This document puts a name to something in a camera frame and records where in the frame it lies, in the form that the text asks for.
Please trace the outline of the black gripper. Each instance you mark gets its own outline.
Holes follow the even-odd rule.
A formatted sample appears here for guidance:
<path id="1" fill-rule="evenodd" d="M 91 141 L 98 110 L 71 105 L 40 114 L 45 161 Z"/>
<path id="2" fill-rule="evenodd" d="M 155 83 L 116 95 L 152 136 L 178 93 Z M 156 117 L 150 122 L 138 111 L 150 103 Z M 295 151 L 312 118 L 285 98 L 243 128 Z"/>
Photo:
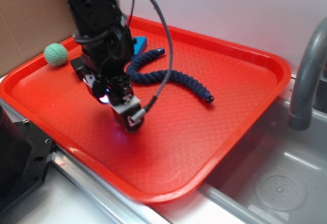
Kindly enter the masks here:
<path id="1" fill-rule="evenodd" d="M 136 133 L 142 126 L 144 118 L 132 118 L 141 110 L 140 99 L 133 92 L 130 78 L 127 74 L 109 79 L 97 79 L 93 74 L 85 74 L 82 81 L 89 93 L 102 104 L 109 104 L 113 109 L 114 120 L 126 132 Z"/>

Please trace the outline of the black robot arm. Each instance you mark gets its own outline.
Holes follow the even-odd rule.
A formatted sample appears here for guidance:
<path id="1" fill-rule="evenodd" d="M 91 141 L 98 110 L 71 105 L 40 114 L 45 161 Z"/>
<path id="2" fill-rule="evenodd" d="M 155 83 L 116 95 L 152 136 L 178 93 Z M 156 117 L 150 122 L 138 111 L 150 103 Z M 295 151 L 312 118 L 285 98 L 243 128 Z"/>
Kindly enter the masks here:
<path id="1" fill-rule="evenodd" d="M 89 93 L 111 106 L 114 120 L 127 132 L 135 133 L 143 119 L 130 77 L 124 67 L 132 59 L 134 39 L 116 0 L 68 0 L 76 25 L 73 39 L 82 48 L 71 61 Z"/>

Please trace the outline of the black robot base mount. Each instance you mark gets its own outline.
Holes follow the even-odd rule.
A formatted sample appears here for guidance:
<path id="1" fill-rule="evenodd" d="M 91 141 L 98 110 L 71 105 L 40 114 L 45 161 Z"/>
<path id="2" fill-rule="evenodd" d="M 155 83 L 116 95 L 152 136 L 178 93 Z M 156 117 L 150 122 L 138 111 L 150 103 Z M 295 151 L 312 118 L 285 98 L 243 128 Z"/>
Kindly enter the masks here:
<path id="1" fill-rule="evenodd" d="M 44 183 L 54 146 L 34 123 L 12 122 L 1 108 L 1 214 Z"/>

